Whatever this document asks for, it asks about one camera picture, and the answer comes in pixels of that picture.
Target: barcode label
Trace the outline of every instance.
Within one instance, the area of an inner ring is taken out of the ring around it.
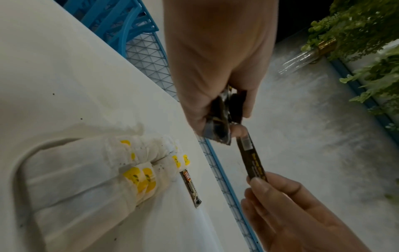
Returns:
[[[242,143],[242,148],[244,151],[253,149],[254,147],[252,146],[252,141],[249,138],[249,135],[246,135],[245,137],[241,137],[241,143]]]

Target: blue edge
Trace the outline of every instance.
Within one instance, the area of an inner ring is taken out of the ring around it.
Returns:
[[[166,52],[165,52],[165,50],[164,50],[164,48],[163,48],[161,42],[159,41],[159,38],[158,38],[156,32],[154,32],[153,34],[154,34],[155,38],[157,39],[157,42],[158,42],[158,44],[159,44],[159,46],[160,46],[160,48],[161,48],[161,51],[162,51],[163,55],[165,55],[165,58],[166,58],[166,61],[167,61]],[[232,197],[233,197],[233,199],[234,199],[234,202],[235,202],[236,205],[238,206],[238,210],[240,211],[240,214],[241,214],[242,217],[243,217],[243,220],[244,220],[244,222],[245,222],[245,224],[246,224],[246,226],[247,226],[247,228],[248,228],[249,233],[250,233],[251,236],[252,236],[252,239],[254,240],[256,246],[258,247],[258,250],[259,250],[260,252],[263,251],[262,246],[261,246],[261,244],[259,243],[258,238],[257,238],[256,235],[255,235],[255,232],[252,230],[251,226],[250,226],[249,223],[248,223],[248,220],[245,218],[245,215],[244,215],[244,213],[242,212],[240,201],[238,200],[236,194],[234,193],[234,190],[233,190],[233,188],[232,188],[232,185],[230,184],[230,181],[229,181],[229,179],[227,178],[226,173],[224,172],[224,169],[223,169],[223,167],[222,167],[222,164],[220,163],[219,159],[217,158],[217,155],[216,155],[216,153],[215,153],[215,150],[213,149],[213,147],[212,147],[212,145],[211,145],[211,143],[209,142],[208,139],[205,139],[205,141],[206,141],[206,143],[207,143],[207,145],[208,145],[208,147],[209,147],[209,150],[211,151],[213,157],[215,158],[215,161],[216,161],[216,164],[217,164],[217,166],[218,166],[218,168],[219,168],[219,170],[220,170],[220,173],[222,174],[224,180],[226,181],[226,185],[227,185],[227,187],[229,188],[230,193],[232,194]]]
[[[158,38],[158,36],[157,36],[157,34],[155,32],[154,32],[154,35],[155,35],[155,38],[157,39],[157,42],[158,42],[163,54],[165,55],[166,60],[167,60],[166,52],[165,52],[165,50],[164,50],[164,48],[163,48],[161,42],[159,41],[159,38]],[[335,68],[335,70],[339,73],[339,75],[342,78],[346,78],[348,74],[352,74],[352,72],[342,63],[342,61],[333,60],[333,61],[330,61],[330,63],[331,63],[331,65]],[[366,91],[365,88],[361,87],[362,85],[360,84],[359,81],[351,81],[351,82],[348,82],[347,84],[356,95],[360,95],[361,93]],[[376,100],[374,98],[367,99],[363,104],[368,109],[372,108],[372,107],[375,107],[375,106],[378,106],[378,103],[376,102]],[[384,128],[385,132],[392,138],[392,140],[399,146],[399,132],[398,131],[391,131],[391,130],[386,128],[386,126],[389,125],[390,123],[394,123],[393,120],[387,114],[376,115],[375,119]],[[229,188],[230,193],[232,194],[232,197],[233,197],[235,203],[238,206],[240,214],[242,215],[243,220],[244,220],[245,224],[247,225],[247,228],[248,228],[253,240],[255,241],[256,246],[258,247],[258,250],[259,251],[263,251],[263,249],[262,249],[262,247],[261,247],[261,245],[260,245],[260,243],[258,241],[258,238],[255,235],[255,232],[252,230],[251,226],[249,225],[248,220],[244,217],[244,213],[242,212],[242,209],[241,209],[241,204],[240,204],[236,194],[234,193],[234,190],[232,188],[232,185],[230,184],[229,179],[227,178],[226,173],[224,172],[222,164],[220,164],[220,161],[217,158],[215,150],[213,149],[213,147],[212,147],[212,145],[211,145],[211,143],[209,142],[208,139],[205,139],[205,141],[206,141],[206,143],[207,143],[207,145],[208,145],[213,157],[215,158],[215,161],[216,161],[216,164],[217,164],[217,166],[218,166],[218,168],[220,170],[220,173],[222,174],[224,180],[226,181],[226,185]]]

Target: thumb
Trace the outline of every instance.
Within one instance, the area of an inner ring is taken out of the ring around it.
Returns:
[[[250,185],[262,206],[300,241],[317,244],[330,236],[321,223],[266,181],[253,178]]]

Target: person's right hand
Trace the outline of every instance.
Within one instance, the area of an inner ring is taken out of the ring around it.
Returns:
[[[266,172],[247,182],[241,206],[268,252],[370,252],[299,182]]]

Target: table surface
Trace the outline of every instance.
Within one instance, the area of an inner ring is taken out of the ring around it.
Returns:
[[[18,246],[12,180],[27,153],[52,139],[108,132],[179,139],[216,243],[248,251],[178,102],[51,0],[1,3],[0,32],[2,251]],[[159,229],[168,232],[173,224]]]

